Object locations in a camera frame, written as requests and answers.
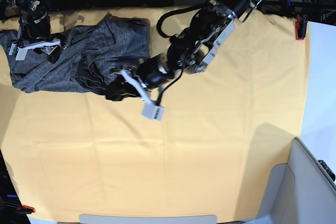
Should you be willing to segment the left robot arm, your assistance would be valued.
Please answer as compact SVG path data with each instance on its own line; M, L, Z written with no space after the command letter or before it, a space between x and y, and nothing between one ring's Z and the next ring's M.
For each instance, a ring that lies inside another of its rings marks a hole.
M170 41L167 53L145 60L127 71L128 77L146 93L159 90L155 104L162 101L164 92L176 83L184 72L206 70L218 48L230 34L230 26L242 15L248 17L262 0L206 0L202 4L165 13L157 21L159 35ZM171 16L196 11L190 25L178 35L167 35L163 22Z

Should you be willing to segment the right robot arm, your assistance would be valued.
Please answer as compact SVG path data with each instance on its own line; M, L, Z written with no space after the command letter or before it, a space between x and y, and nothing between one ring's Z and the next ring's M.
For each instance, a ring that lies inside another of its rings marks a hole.
M30 50L46 54L48 61L56 63L64 49L64 36L51 32L48 14L49 0L15 0L19 11L18 37L10 54L23 61Z

